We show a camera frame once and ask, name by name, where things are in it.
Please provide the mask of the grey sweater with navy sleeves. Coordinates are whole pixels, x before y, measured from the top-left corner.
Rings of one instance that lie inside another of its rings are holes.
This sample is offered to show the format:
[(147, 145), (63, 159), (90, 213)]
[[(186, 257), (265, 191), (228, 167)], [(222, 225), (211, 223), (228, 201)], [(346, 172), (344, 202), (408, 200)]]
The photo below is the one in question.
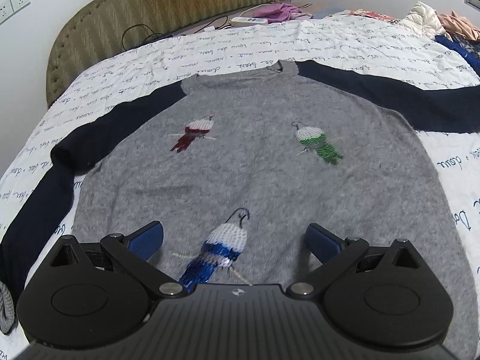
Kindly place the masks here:
[(69, 211), (81, 242), (159, 220), (156, 266), (179, 278), (213, 228), (246, 208), (247, 244), (212, 282), (288, 285), (314, 264), (310, 222), (378, 245), (412, 241), (447, 289), (447, 347), (477, 353), (473, 273), (419, 132), (475, 133), (479, 88), (422, 90), (312, 61), (190, 76), (123, 102), (50, 152), (1, 241), (13, 297)]

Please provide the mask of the white bedsheet with blue script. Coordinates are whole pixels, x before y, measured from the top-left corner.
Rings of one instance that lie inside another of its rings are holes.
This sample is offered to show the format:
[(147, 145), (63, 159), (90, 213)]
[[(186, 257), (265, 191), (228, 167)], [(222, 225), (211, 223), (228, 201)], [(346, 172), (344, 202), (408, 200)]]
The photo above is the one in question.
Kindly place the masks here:
[[(126, 51), (81, 73), (47, 111), (1, 177), (1, 240), (52, 168), (50, 152), (75, 128), (121, 102), (195, 73), (250, 71), (278, 60), (313, 60), (369, 76), (402, 80), (421, 89), (479, 85), (479, 76), (454, 50), (377, 19), (330, 18), (218, 30), (173, 37)], [(479, 133), (417, 132), (439, 172), (467, 253), (479, 300)]]

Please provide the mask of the olive striped padded headboard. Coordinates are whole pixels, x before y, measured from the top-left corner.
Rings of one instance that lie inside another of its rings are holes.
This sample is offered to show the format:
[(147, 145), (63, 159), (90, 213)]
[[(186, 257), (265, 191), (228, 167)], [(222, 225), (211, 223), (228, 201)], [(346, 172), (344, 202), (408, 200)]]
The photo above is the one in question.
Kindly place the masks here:
[(52, 106), (86, 69), (134, 47), (144, 24), (168, 35), (241, 8), (283, 0), (93, 0), (59, 32), (46, 69), (46, 103)]

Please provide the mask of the red patterned cloth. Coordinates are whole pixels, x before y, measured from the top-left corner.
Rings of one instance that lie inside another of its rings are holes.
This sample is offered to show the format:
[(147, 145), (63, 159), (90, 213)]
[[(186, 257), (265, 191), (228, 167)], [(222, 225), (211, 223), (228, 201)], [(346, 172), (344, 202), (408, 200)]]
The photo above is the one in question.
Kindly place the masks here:
[(370, 10), (363, 10), (363, 9), (351, 10), (350, 15), (351, 16), (367, 17), (367, 18), (387, 22), (389, 24), (398, 24), (400, 22), (400, 20), (397, 19), (397, 18), (388, 16), (388, 15), (383, 15), (383, 14), (373, 12), (373, 11), (370, 11)]

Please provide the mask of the blue patterned garment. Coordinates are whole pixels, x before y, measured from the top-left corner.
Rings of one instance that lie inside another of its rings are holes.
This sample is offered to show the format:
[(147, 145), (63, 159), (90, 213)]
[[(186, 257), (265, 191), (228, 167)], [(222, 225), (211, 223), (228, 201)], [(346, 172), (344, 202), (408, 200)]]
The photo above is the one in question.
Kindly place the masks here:
[(475, 73), (479, 75), (479, 59), (473, 53), (467, 51), (467, 49), (463, 48), (460, 44), (448, 40), (444, 35), (436, 35), (434, 39), (448, 49), (458, 53), (475, 71)]

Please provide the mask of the purple cloth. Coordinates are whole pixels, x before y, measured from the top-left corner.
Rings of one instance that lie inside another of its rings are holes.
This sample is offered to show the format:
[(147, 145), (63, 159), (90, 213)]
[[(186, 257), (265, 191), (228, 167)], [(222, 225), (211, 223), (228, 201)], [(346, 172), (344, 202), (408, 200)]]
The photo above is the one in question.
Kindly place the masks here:
[(272, 24), (291, 20), (309, 20), (313, 14), (304, 12), (300, 7), (289, 3), (275, 2), (258, 7), (251, 16), (257, 19), (266, 19)]

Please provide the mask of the white power strip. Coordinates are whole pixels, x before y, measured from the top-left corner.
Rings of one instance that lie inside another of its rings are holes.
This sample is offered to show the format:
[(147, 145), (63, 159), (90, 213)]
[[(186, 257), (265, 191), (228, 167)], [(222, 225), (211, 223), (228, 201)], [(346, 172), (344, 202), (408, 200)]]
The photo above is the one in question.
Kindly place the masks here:
[(268, 25), (269, 21), (265, 18), (236, 16), (230, 20), (230, 25), (236, 28), (251, 27), (255, 25)]

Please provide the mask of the cream white garment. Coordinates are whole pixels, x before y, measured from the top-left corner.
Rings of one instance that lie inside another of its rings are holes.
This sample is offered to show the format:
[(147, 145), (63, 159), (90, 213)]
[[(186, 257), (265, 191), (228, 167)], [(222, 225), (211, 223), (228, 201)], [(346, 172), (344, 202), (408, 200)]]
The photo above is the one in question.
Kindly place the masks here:
[(437, 36), (447, 35), (436, 11), (421, 1), (418, 1), (409, 13), (399, 21), (399, 25), (431, 40), (434, 40)]

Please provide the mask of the pink peach garment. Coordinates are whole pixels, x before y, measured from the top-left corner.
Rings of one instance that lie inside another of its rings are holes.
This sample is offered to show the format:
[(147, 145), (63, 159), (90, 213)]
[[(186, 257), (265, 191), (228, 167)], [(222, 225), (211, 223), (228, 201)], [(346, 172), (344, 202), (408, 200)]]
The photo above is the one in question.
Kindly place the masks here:
[(461, 36), (467, 41), (479, 41), (480, 29), (465, 16), (459, 16), (454, 11), (450, 14), (438, 14), (442, 27), (450, 33)]

